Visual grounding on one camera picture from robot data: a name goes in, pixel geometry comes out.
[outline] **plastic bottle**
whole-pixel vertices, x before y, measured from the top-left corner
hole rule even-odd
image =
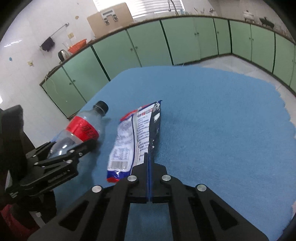
[[[91,138],[97,140],[103,134],[102,117],[108,109],[105,102],[99,101],[92,110],[78,113],[57,136],[57,142],[50,149],[47,158],[64,155],[68,150]]]

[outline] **blue tablecloth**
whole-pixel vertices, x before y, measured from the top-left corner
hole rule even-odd
[[[81,159],[79,175],[55,188],[61,210],[93,185],[104,187],[119,119],[162,99],[155,161],[184,184],[204,183],[276,240],[296,199],[295,127],[274,86],[244,75],[197,66],[122,72],[83,108],[109,105],[106,135]],[[166,204],[131,205],[126,240],[172,240]]]

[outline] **window blind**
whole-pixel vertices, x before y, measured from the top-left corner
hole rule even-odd
[[[169,10],[168,0],[93,0],[98,11],[125,2],[133,18],[145,16],[155,12],[167,12]],[[173,0],[177,10],[184,10],[181,0]]]

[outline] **towel rack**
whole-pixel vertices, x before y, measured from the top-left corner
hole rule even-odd
[[[62,27],[68,27],[69,23],[65,23]],[[57,31],[55,31],[52,35],[50,35],[49,37],[52,37],[56,32],[58,32],[62,27],[60,27]]]

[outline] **cardboard box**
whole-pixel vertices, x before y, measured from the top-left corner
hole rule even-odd
[[[113,13],[115,13],[116,17],[118,18],[117,21],[114,20],[112,16]],[[102,17],[102,14],[104,15],[104,17],[106,17],[107,21],[109,22],[108,25],[106,25]],[[106,8],[100,12],[97,12],[87,17],[87,20],[96,38],[100,38],[116,29],[127,27],[128,25],[134,22],[133,17],[126,3],[121,3]]]

